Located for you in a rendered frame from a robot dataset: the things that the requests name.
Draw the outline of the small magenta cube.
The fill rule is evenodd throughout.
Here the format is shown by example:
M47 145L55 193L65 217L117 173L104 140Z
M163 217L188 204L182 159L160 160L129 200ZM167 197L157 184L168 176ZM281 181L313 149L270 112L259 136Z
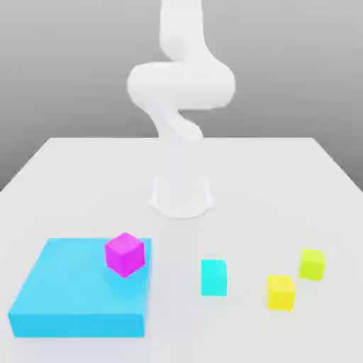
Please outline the small magenta cube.
M122 233L105 244L106 265L122 278L145 266L145 245L129 233Z

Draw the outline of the small cyan cube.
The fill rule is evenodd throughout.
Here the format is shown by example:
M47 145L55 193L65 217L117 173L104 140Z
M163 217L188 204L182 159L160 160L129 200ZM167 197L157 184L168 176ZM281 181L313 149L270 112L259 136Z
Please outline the small cyan cube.
M227 295L227 265L223 259L201 260L201 295Z

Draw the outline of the small yellow cube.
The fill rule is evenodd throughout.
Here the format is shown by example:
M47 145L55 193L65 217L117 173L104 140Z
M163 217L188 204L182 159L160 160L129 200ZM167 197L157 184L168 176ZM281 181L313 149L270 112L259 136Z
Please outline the small yellow cube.
M295 296L292 277L283 275L267 277L267 307L269 310L292 311Z

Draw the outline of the small lime green cube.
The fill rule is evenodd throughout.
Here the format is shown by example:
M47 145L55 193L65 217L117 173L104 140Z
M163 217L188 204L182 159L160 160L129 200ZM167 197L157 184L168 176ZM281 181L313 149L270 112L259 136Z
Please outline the small lime green cube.
M298 275L302 279L320 281L325 270L325 253L322 250L303 248Z

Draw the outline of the large blue box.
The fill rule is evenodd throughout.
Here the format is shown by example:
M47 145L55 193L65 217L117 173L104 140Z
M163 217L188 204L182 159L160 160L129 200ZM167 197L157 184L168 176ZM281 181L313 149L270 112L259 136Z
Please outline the large blue box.
M52 238L8 312L14 337L144 337L152 269L123 278L106 265L105 238Z

